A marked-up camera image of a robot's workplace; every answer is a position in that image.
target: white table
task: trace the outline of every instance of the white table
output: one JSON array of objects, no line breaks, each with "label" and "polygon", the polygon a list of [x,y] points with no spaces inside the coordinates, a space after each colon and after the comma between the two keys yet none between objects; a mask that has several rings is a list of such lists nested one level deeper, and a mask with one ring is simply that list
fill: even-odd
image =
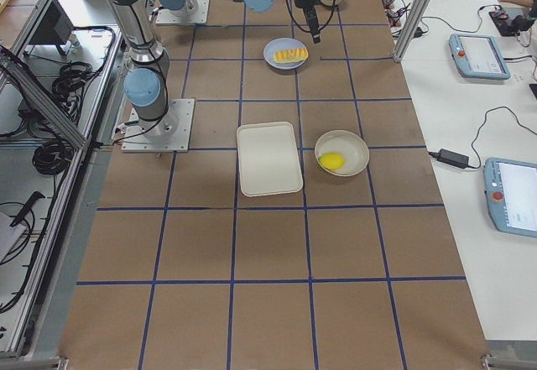
[{"label": "white table", "polygon": [[[477,9],[494,3],[430,0],[425,16],[473,30],[479,23]],[[499,36],[489,10],[481,11],[483,24],[477,33],[496,37],[504,57],[530,54],[515,38]],[[429,151],[457,151],[476,165],[470,143],[485,111],[497,106],[512,108],[522,124],[537,129],[537,100],[529,89],[535,82],[531,59],[508,64],[511,78],[505,82],[469,81],[457,73],[447,45],[455,32],[441,21],[425,22],[430,32],[412,40],[402,66]],[[506,110],[489,114],[476,146],[483,163],[492,156],[537,162],[537,137],[518,127]],[[495,230],[481,170],[459,170],[436,161],[433,167],[485,337],[537,341],[537,239]]]}]

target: yellow corn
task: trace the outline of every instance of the yellow corn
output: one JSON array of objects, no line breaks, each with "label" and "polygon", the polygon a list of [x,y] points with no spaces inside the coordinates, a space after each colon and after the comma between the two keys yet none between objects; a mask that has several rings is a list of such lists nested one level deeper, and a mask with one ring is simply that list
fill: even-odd
[{"label": "yellow corn", "polygon": [[296,49],[280,50],[274,53],[274,61],[278,64],[288,62],[299,62],[308,58],[308,49],[306,47],[297,47]]}]

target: tablet device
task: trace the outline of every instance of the tablet device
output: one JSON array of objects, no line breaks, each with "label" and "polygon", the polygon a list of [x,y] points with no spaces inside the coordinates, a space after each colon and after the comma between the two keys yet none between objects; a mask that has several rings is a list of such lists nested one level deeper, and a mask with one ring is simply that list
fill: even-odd
[{"label": "tablet device", "polygon": [[485,193],[500,232],[537,237],[537,164],[487,159]]},{"label": "tablet device", "polygon": [[452,34],[449,45],[461,76],[500,81],[511,76],[496,40],[492,37]]}]

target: device screen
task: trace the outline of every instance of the device screen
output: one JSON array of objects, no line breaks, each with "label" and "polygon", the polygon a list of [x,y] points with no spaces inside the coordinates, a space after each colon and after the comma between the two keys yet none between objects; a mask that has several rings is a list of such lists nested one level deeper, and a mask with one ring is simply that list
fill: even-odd
[{"label": "device screen", "polygon": [[483,37],[460,36],[462,48],[474,72],[487,74],[503,73],[498,56],[489,39]]},{"label": "device screen", "polygon": [[498,163],[507,226],[537,231],[537,168]]}]

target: white tray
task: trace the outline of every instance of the white tray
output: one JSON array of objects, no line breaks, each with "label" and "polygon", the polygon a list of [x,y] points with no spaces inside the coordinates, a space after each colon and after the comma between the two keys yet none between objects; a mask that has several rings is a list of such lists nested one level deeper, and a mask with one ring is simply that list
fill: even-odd
[{"label": "white tray", "polygon": [[300,191],[302,172],[289,122],[242,125],[237,129],[238,168],[245,196]]}]

